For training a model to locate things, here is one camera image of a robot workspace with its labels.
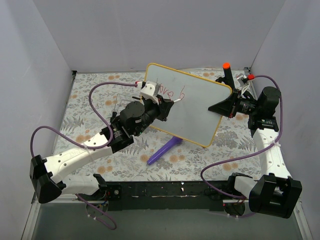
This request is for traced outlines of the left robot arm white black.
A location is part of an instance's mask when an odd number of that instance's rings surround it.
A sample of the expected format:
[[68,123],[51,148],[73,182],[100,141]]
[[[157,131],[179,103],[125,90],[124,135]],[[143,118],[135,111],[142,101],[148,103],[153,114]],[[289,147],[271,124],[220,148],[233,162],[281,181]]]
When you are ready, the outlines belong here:
[[102,157],[111,156],[134,143],[155,120],[166,121],[174,101],[158,96],[131,101],[120,113],[113,112],[110,125],[77,147],[46,158],[32,155],[30,180],[39,203],[49,203],[64,194],[84,194],[101,200],[106,183],[99,174],[72,177],[75,170]]

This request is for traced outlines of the yellow framed whiteboard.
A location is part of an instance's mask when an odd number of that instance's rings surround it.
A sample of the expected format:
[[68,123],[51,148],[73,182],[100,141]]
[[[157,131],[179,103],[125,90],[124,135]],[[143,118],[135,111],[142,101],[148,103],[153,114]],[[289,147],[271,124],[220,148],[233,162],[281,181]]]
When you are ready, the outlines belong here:
[[228,85],[157,63],[147,66],[144,80],[160,84],[163,98],[182,99],[174,103],[167,121],[155,120],[152,128],[205,148],[212,144],[222,116],[208,107],[231,95]]

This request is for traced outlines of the black microphone desk stand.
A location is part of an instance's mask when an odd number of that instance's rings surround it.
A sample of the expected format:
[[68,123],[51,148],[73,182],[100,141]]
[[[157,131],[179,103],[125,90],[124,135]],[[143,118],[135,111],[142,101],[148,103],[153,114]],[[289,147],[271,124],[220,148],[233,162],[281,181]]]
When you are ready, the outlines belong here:
[[221,83],[221,84],[225,84],[225,78],[224,77],[218,77],[216,80],[216,82]]

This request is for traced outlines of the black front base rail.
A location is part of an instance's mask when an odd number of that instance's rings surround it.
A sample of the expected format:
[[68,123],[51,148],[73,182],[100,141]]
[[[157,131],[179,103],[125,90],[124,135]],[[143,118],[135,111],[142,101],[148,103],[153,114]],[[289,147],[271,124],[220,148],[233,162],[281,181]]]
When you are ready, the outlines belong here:
[[203,181],[122,181],[111,183],[109,211],[209,210],[223,211],[231,198]]

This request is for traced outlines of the purple toy microphone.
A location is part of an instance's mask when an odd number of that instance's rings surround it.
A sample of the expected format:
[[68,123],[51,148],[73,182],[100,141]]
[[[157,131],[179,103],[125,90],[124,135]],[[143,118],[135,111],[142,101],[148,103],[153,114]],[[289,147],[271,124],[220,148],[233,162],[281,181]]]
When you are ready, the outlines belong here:
[[173,136],[166,144],[157,150],[147,161],[147,165],[152,165],[158,161],[165,153],[167,153],[174,146],[179,145],[183,140],[179,137]]

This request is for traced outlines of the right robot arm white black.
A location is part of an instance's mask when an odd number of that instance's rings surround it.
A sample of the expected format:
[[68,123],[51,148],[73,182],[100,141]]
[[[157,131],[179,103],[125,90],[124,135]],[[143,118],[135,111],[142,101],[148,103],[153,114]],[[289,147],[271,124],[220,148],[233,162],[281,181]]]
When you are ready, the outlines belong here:
[[259,157],[260,179],[255,181],[245,174],[234,173],[226,186],[227,195],[232,199],[248,199],[249,209],[254,213],[288,219],[299,200],[302,184],[292,178],[279,145],[282,128],[274,114],[281,105],[281,91],[267,86],[258,99],[242,97],[237,90],[208,110],[228,118],[237,113],[248,115],[248,128],[258,150],[249,156]]

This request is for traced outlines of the floral patterned table mat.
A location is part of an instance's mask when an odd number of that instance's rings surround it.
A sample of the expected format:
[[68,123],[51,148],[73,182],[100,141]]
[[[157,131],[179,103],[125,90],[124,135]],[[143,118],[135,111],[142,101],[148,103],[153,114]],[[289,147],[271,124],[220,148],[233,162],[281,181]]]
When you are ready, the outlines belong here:
[[[139,90],[138,100],[145,102],[142,104],[139,101],[132,101],[128,107],[129,110],[137,107],[138,113],[141,114],[148,104],[155,110],[159,110],[164,107],[165,104],[169,104],[173,107],[175,114],[181,114],[184,106],[179,103],[180,101],[183,101],[183,103],[190,102],[193,109],[198,112],[207,111],[208,108],[200,107],[205,95],[198,93],[194,98],[188,98],[185,96],[185,93],[181,91],[179,95],[172,94],[167,99],[164,99],[162,95],[166,94],[165,86],[167,84],[171,84],[174,87],[177,87],[178,84],[182,84],[184,87],[191,86],[192,90],[197,91],[201,90],[203,84],[211,84],[216,90],[215,99],[226,97],[226,99],[229,100],[231,99],[231,95],[227,95],[227,93],[230,93],[235,95],[236,100],[239,100],[246,88],[250,85],[250,81],[254,78],[255,76],[248,75],[242,85],[242,89],[235,89],[233,85],[233,75],[230,69],[224,70],[224,77],[221,81],[213,81],[188,72],[158,64],[151,64],[145,72],[144,81],[136,81],[135,83],[118,82],[117,85],[137,88]],[[188,113],[186,114],[186,119],[175,117],[174,121],[170,122],[171,124],[175,123],[177,125],[176,127],[172,125],[168,127],[157,126],[153,123],[152,118],[149,118],[146,123],[143,123],[142,118],[134,120],[133,127],[129,127],[126,124],[116,127],[112,126],[111,122],[107,122],[105,128],[82,143],[72,141],[72,139],[62,135],[62,138],[75,146],[67,151],[47,157],[44,166],[54,183],[59,183],[63,180],[73,182],[70,174],[77,169],[97,159],[113,156],[115,153],[120,152],[123,147],[116,145],[118,138],[124,137],[130,144],[133,144],[133,136],[140,136],[148,126],[152,126],[159,131],[173,135],[179,139],[201,145],[199,140],[194,139],[196,136],[195,120],[196,119]],[[280,178],[286,178],[290,175],[286,170],[280,145],[278,144],[281,134],[281,127],[276,127],[274,130],[261,127],[253,134],[253,139],[258,151],[249,154],[248,157],[259,156],[262,174],[275,174]]]

